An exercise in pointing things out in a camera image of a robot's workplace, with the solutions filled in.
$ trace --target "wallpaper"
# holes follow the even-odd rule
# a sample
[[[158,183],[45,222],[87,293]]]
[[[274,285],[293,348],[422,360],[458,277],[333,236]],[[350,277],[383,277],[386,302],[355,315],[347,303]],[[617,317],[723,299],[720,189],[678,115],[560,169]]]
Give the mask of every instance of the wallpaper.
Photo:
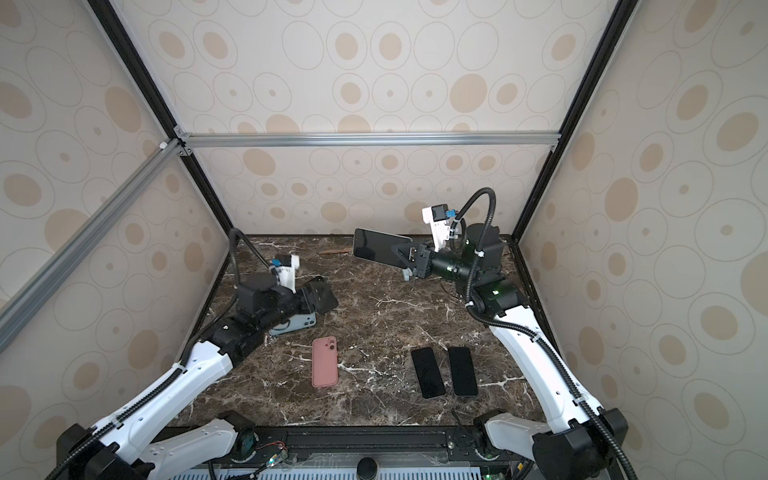
[[[0,2],[0,309],[165,136],[70,0]]]
[[[200,148],[198,158],[245,233],[429,233],[422,208],[461,208],[494,187],[494,225],[511,233],[548,145]],[[482,222],[487,197],[467,212]]]
[[[765,478],[768,3],[650,0],[522,241],[641,478]]]
[[[558,130],[615,0],[120,0],[184,130]]]
[[[112,413],[170,368],[226,253],[172,160],[0,354],[0,478],[44,478],[61,432]]]

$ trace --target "pink phone case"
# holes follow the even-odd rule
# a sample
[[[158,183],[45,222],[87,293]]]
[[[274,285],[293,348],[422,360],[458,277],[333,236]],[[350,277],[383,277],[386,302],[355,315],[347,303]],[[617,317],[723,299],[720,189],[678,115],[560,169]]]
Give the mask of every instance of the pink phone case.
[[[312,386],[331,386],[339,382],[336,337],[312,341]]]

